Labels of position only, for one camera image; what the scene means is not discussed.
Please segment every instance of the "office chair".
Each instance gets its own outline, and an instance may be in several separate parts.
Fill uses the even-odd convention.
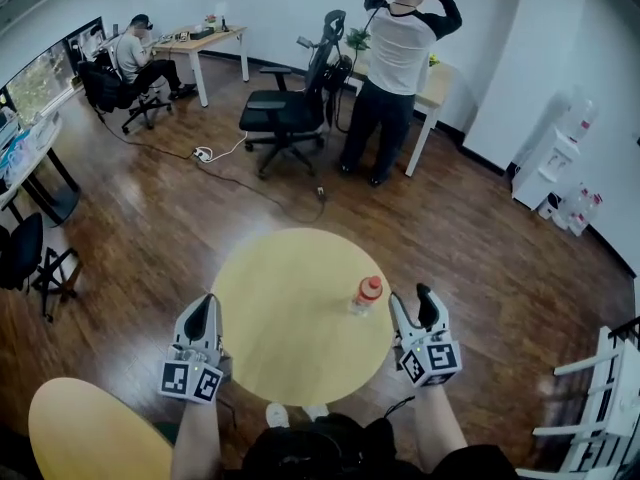
[[[260,73],[276,77],[279,90],[251,93],[239,124],[243,131],[274,134],[273,137],[245,141],[247,151],[253,151],[256,144],[273,145],[258,168],[260,179],[266,177],[266,167],[284,149],[306,165],[309,174],[315,174],[313,165],[295,144],[313,140],[318,147],[324,147],[324,139],[318,130],[324,124],[323,88],[327,62],[331,50],[344,33],[345,16],[344,11],[332,11],[325,17],[324,33],[305,75],[304,91],[287,90],[284,75],[291,74],[289,68],[265,67],[260,70]]]
[[[129,109],[129,119],[122,125],[122,132],[125,135],[129,133],[129,123],[138,116],[144,116],[147,129],[153,130],[148,112],[163,107],[166,107],[169,112],[172,110],[171,103],[161,101],[157,95],[150,97],[147,94],[149,88],[140,91],[126,83],[113,68],[100,66],[94,62],[80,62],[78,74],[84,84],[87,99],[94,109],[100,109],[103,112],[113,112],[116,107]],[[138,106],[131,107],[136,99]]]
[[[74,249],[67,249],[58,255],[50,247],[46,248],[42,266],[42,241],[43,227],[42,215],[34,213],[21,222],[18,227],[9,234],[0,226],[0,288],[7,290],[22,290],[27,281],[27,293],[29,293],[29,277],[38,273],[31,287],[40,292],[42,301],[42,316],[48,322],[53,322],[53,316],[47,311],[47,298],[49,294],[60,294],[60,302],[66,302],[69,297],[76,298],[77,294],[73,285],[80,273],[82,264],[78,262],[75,270],[67,280],[62,271],[62,262],[69,256],[78,257]],[[54,274],[60,272],[58,281]],[[56,288],[49,290],[49,284]]]

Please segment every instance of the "person wearing black cap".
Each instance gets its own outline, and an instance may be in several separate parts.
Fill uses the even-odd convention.
[[[382,134],[369,183],[387,180],[409,134],[415,95],[425,86],[434,43],[462,26],[453,0],[439,0],[446,16],[418,11],[424,0],[364,0],[371,19],[371,66],[356,100],[351,127],[340,157],[352,172],[378,123]]]
[[[115,57],[120,74],[125,81],[144,92],[158,78],[165,77],[169,82],[171,94],[169,99],[184,98],[193,93],[196,84],[183,84],[178,78],[176,63],[172,60],[151,60],[140,42],[153,25],[149,16],[135,16],[127,31],[116,43]]]

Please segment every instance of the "oval wooden table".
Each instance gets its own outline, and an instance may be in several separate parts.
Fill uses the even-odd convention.
[[[368,316],[349,312],[362,279],[378,275],[383,295]],[[350,241],[289,229],[236,249],[214,285],[233,378],[285,405],[333,402],[365,384],[391,347],[389,284]]]
[[[31,447],[45,480],[169,479],[171,445],[96,386],[54,379],[29,409]]]

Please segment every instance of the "gray shirt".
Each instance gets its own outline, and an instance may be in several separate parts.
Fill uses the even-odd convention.
[[[116,41],[115,57],[118,71],[129,84],[135,82],[138,76],[136,72],[148,61],[140,39],[129,32]]]

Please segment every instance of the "desk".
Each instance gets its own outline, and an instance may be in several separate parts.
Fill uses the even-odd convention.
[[[29,409],[31,447],[45,480],[169,479],[171,445],[101,389],[54,379]]]
[[[171,41],[168,43],[158,43],[153,49],[158,52],[170,52],[170,53],[186,53],[189,55],[189,61],[191,62],[191,69],[196,77],[196,84],[198,85],[198,94],[200,95],[200,103],[203,107],[209,105],[207,99],[207,90],[204,86],[204,78],[202,77],[202,69],[200,68],[200,58],[198,52],[206,49],[215,43],[220,43],[237,37],[240,41],[240,63],[242,65],[242,79],[245,82],[249,81],[249,66],[247,64],[247,45],[244,42],[244,33],[247,27],[229,27],[229,32],[216,32],[210,36],[198,39],[197,41]],[[182,27],[178,30],[174,30],[170,35],[179,34],[180,32],[193,31],[193,27]]]
[[[373,275],[382,297],[370,315],[350,313],[360,281]],[[212,290],[233,378],[266,400],[309,406],[343,398],[373,377],[392,344],[384,274],[332,233],[288,229],[254,239],[233,251]]]
[[[13,199],[18,189],[23,187],[31,199],[35,201],[49,218],[50,227],[55,227],[67,220],[73,212],[80,199],[80,187],[65,169],[64,165],[62,165],[62,162],[60,162],[60,159],[52,149],[62,129],[62,118],[56,113],[51,118],[44,118],[43,121],[33,127],[33,130],[37,130],[38,127],[42,127],[41,134],[49,138],[38,150],[31,164],[24,169],[22,175],[11,185],[9,190],[4,194],[0,194],[0,208],[3,210],[9,208],[18,222],[21,222],[22,217],[13,204]],[[67,183],[67,187],[62,187],[55,195],[51,195],[34,174],[35,169],[40,165],[40,162],[42,162],[45,156],[49,157],[53,166]]]
[[[358,62],[353,70],[352,78],[356,80],[364,81],[369,66],[364,63]],[[418,110],[424,112],[427,117],[422,126],[420,137],[416,143],[416,147],[411,155],[409,166],[405,174],[409,177],[413,176],[413,171],[418,164],[418,159],[422,154],[424,144],[429,137],[429,133],[433,130],[438,123],[438,117],[440,116],[440,109],[447,99],[451,85],[453,84],[455,76],[455,69],[448,64],[440,63],[436,64],[429,70],[429,79],[425,89],[416,95],[416,103],[418,104]]]

